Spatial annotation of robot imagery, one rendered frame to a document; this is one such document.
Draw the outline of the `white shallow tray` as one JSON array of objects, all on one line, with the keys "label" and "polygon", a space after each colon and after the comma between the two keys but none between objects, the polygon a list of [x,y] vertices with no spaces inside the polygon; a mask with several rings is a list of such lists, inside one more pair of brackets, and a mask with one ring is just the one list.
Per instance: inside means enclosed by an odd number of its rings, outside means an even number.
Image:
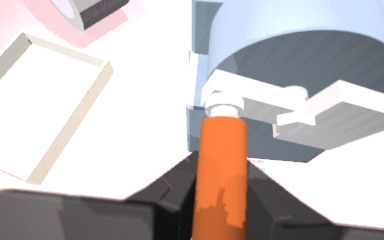
[{"label": "white shallow tray", "polygon": [[109,59],[21,29],[0,52],[0,168],[40,185],[113,74]]}]

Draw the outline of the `grey hollow cylinder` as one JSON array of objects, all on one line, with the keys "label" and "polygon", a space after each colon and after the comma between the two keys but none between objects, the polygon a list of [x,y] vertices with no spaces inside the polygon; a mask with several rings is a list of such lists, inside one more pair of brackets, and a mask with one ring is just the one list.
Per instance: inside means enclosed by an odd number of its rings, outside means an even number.
[{"label": "grey hollow cylinder", "polygon": [[116,11],[130,0],[49,0],[63,19],[76,30],[84,32]]}]

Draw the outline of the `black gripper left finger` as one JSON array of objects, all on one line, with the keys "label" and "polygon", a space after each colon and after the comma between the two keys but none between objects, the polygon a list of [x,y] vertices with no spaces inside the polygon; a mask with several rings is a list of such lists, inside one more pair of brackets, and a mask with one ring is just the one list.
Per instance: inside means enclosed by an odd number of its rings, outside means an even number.
[{"label": "black gripper left finger", "polygon": [[191,240],[199,151],[124,199],[0,190],[0,240]]}]

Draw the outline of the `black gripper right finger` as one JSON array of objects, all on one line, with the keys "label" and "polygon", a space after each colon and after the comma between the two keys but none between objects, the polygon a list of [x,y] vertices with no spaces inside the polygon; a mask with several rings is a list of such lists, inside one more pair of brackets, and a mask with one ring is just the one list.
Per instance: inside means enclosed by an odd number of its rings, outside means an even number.
[{"label": "black gripper right finger", "polygon": [[247,240],[384,240],[384,228],[335,223],[247,159]]}]

